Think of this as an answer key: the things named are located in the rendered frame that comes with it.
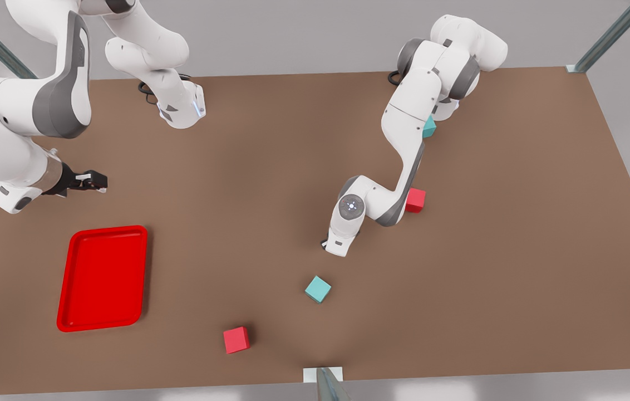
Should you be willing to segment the red rectangular tray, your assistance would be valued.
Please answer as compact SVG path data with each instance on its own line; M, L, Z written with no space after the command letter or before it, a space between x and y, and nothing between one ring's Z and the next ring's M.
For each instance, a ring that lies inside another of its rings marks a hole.
M69 241L56 327L76 332L129 326L144 305L148 231L79 231Z

